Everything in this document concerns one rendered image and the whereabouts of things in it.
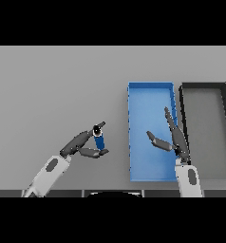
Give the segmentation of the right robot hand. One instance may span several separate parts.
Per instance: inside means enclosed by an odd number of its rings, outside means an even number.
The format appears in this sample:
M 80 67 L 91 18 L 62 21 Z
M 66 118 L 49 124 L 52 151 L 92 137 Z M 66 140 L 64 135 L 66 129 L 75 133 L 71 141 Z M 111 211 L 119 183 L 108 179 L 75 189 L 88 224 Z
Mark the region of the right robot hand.
M 164 107 L 165 119 L 167 120 L 170 133 L 172 135 L 172 142 L 161 140 L 154 136 L 150 131 L 146 132 L 148 139 L 151 140 L 153 146 L 162 149 L 164 151 L 170 152 L 175 151 L 177 157 L 181 159 L 184 164 L 191 164 L 190 152 L 187 146 L 187 141 L 184 137 L 181 129 L 174 124 L 174 120 L 167 106 Z

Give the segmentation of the dark grey bin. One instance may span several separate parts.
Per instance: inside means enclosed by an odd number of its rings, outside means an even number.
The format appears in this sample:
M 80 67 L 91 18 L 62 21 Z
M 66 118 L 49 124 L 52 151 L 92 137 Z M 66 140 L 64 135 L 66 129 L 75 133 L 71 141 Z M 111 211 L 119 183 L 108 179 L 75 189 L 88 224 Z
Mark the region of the dark grey bin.
M 182 83 L 179 103 L 200 179 L 226 179 L 226 83 Z

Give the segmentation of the blue pipe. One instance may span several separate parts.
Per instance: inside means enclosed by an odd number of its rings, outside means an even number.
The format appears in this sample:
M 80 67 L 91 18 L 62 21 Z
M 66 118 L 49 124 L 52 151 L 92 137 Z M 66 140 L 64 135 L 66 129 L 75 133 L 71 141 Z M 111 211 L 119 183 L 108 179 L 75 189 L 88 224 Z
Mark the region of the blue pipe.
M 104 149 L 104 134 L 100 126 L 94 125 L 93 126 L 93 137 L 96 143 L 96 146 L 99 150 Z

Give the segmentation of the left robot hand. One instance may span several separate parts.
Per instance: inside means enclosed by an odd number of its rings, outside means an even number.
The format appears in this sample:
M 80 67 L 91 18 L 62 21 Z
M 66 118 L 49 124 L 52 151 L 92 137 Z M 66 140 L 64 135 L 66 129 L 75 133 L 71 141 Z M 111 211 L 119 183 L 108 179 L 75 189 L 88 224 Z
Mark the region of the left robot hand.
M 102 129 L 105 126 L 105 122 L 102 121 L 101 123 L 95 125 L 100 126 Z M 109 150 L 106 148 L 99 150 L 97 146 L 95 149 L 85 148 L 85 144 L 90 138 L 94 138 L 93 128 L 89 131 L 83 131 L 75 136 L 64 148 L 61 149 L 60 155 L 66 159 L 68 156 L 75 155 L 77 152 L 79 152 L 83 157 L 97 159 L 109 152 Z

